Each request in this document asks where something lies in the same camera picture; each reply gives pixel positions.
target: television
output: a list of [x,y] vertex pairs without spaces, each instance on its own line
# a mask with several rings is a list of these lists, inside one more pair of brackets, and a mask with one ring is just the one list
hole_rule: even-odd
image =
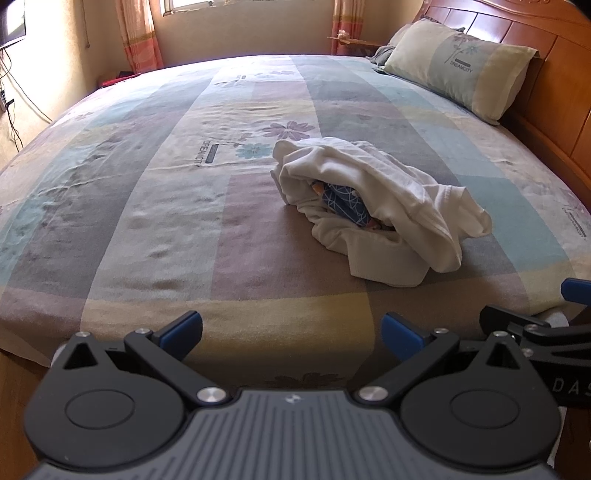
[[25,0],[0,0],[0,50],[22,40],[25,27]]

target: curtain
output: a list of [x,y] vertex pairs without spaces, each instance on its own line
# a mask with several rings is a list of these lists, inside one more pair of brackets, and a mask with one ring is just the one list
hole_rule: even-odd
[[[365,0],[335,0],[335,13],[333,15],[332,37],[339,34],[339,30],[345,30],[351,38],[359,38],[363,28],[363,11]],[[347,55],[346,45],[341,45],[333,40],[332,54]]]
[[154,31],[149,0],[115,0],[125,55],[134,73],[164,65]]

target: window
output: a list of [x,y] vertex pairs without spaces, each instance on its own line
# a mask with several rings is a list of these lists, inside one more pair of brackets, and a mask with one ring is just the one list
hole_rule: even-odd
[[183,10],[192,10],[203,7],[213,7],[214,5],[223,4],[223,0],[163,0],[162,7],[163,15],[170,15],[175,12]]

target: headboard panel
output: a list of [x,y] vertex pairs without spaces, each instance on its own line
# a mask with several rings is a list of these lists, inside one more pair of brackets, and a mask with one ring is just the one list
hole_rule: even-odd
[[501,122],[591,211],[591,22],[564,0],[425,0],[421,14],[540,52]]

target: wooden floor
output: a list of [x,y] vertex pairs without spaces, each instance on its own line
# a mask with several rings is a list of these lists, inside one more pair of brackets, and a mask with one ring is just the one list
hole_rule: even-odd
[[[0,351],[0,479],[21,480],[37,464],[22,415],[47,369]],[[570,408],[556,454],[564,480],[591,479],[591,412]]]
[[37,464],[22,415],[47,368],[0,351],[0,478],[21,480]]

